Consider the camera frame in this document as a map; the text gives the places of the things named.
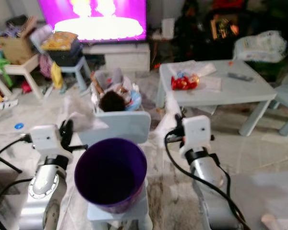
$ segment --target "child's hair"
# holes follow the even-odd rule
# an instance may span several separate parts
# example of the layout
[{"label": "child's hair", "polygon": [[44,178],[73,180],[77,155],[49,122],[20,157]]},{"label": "child's hair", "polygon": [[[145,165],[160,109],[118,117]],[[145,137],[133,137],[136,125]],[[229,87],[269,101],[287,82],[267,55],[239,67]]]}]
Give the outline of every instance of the child's hair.
[{"label": "child's hair", "polygon": [[100,99],[99,107],[104,112],[124,111],[125,100],[114,91],[109,91]]}]

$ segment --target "plastic bag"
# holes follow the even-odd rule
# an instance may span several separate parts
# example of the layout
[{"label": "plastic bag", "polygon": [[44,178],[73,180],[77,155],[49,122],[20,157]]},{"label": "plastic bag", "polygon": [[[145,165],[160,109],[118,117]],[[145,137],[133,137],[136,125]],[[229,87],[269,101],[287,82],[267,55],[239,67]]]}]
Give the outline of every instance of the plastic bag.
[{"label": "plastic bag", "polygon": [[64,99],[65,119],[73,121],[74,132],[82,132],[88,129],[108,128],[108,125],[96,117],[92,105],[80,98],[67,96]]}]

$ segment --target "yellow bag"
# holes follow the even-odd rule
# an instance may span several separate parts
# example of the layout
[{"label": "yellow bag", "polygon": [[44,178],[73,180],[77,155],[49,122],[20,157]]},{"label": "yellow bag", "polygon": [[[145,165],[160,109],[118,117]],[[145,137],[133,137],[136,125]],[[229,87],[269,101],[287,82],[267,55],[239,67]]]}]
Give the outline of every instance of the yellow bag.
[{"label": "yellow bag", "polygon": [[61,68],[55,62],[51,66],[51,78],[55,88],[61,89],[63,87]]}]

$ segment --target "white bag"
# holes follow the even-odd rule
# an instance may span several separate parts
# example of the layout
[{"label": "white bag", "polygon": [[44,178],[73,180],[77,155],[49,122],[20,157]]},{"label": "white bag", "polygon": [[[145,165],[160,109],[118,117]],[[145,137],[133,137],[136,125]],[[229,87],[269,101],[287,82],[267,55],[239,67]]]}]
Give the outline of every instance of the white bag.
[{"label": "white bag", "polygon": [[287,56],[287,46],[279,31],[266,31],[237,40],[233,59],[277,63]]}]

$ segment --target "remote control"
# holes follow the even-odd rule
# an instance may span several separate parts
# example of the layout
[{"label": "remote control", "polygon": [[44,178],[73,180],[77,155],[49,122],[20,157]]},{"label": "remote control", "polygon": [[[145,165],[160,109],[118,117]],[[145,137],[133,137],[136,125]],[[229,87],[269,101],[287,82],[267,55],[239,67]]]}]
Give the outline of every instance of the remote control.
[{"label": "remote control", "polygon": [[238,73],[228,73],[228,76],[230,78],[235,78],[235,79],[242,80],[242,81],[252,81],[252,80],[254,80],[253,77],[245,76],[243,74],[238,74]]}]

